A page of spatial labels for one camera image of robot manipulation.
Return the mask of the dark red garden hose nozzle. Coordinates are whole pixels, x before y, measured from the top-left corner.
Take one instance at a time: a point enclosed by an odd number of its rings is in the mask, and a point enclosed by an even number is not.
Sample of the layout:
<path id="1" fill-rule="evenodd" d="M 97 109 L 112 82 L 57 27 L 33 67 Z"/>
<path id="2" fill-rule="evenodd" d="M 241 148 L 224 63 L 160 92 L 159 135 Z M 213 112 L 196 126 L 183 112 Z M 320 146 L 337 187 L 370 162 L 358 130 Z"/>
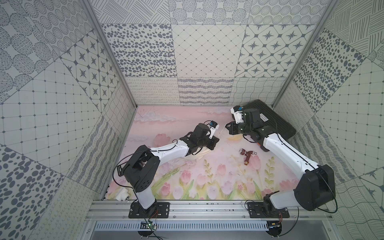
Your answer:
<path id="1" fill-rule="evenodd" d="M 240 149 L 240 155 L 244 156 L 244 164 L 247 166 L 249 164 L 251 156 L 256 156 L 257 153 L 255 151 L 246 151 L 245 149 Z"/>

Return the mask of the white cloth drawstring bag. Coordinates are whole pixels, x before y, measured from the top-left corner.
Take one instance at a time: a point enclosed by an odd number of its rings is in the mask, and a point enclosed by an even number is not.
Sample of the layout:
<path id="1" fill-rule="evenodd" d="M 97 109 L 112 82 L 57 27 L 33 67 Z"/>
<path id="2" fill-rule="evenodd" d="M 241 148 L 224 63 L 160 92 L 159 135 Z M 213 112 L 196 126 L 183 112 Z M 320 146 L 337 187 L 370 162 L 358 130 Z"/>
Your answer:
<path id="1" fill-rule="evenodd" d="M 208 123 L 199 124 L 197 126 L 197 131 L 195 135 L 197 138 L 197 146 L 200 149 L 193 155 L 197 155 L 204 147 L 207 147 L 209 150 L 213 150 L 220 140 L 219 138 L 215 137 L 215 135 L 212 139 L 209 139 L 210 130 L 208 127 Z"/>

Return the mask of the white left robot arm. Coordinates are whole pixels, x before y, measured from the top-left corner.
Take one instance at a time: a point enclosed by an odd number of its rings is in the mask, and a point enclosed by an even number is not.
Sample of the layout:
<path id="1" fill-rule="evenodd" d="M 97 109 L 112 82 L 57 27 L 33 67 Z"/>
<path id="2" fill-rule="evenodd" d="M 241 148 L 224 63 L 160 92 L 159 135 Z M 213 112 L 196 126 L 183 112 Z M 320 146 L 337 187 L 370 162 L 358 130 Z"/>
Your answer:
<path id="1" fill-rule="evenodd" d="M 171 144 L 157 148 L 139 146 L 137 150 L 119 161 L 116 166 L 118 176 L 125 177 L 131 184 L 139 206 L 145 213 L 156 210 L 157 201 L 150 190 L 158 167 L 177 158 L 198 154 L 203 148 L 214 150 L 219 138 L 215 137 L 219 124 L 215 121 L 199 123 L 194 131 L 187 133 Z"/>

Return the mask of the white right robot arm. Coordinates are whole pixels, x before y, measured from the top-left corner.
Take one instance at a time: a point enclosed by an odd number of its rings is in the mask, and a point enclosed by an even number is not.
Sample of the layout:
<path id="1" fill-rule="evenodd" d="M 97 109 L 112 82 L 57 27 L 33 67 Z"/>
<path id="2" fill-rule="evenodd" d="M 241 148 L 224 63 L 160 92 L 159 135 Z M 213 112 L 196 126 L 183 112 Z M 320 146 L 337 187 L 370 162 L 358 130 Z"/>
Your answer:
<path id="1" fill-rule="evenodd" d="M 265 152 L 272 152 L 296 175 L 295 189 L 274 192 L 264 197 L 267 213 L 285 208 L 320 209 L 336 200 L 335 174 L 328 165 L 320 165 L 291 146 L 278 132 L 278 126 L 266 125 L 258 109 L 231 108 L 234 121 L 226 125 L 230 135 L 245 135 Z"/>

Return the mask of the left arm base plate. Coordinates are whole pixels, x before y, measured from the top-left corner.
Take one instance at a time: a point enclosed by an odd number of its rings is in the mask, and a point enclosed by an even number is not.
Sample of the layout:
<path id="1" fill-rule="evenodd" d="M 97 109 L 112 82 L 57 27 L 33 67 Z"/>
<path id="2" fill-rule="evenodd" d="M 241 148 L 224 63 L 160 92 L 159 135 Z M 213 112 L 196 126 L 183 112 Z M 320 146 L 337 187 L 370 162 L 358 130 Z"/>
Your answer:
<path id="1" fill-rule="evenodd" d="M 155 201 L 148 209 L 144 209 L 139 202 L 133 202 L 130 207 L 129 219 L 167 219 L 169 210 L 170 202 Z"/>

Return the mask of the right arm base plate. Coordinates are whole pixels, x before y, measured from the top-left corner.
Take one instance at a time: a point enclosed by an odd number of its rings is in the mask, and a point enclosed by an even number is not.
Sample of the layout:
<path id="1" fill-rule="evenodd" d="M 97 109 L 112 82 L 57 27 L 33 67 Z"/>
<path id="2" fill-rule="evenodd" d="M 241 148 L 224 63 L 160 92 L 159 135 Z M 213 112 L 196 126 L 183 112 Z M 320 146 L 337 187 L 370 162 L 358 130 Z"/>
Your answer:
<path id="1" fill-rule="evenodd" d="M 287 209 L 277 210 L 262 202 L 247 202 L 246 209 L 248 210 L 251 219 L 287 219 L 290 214 Z"/>

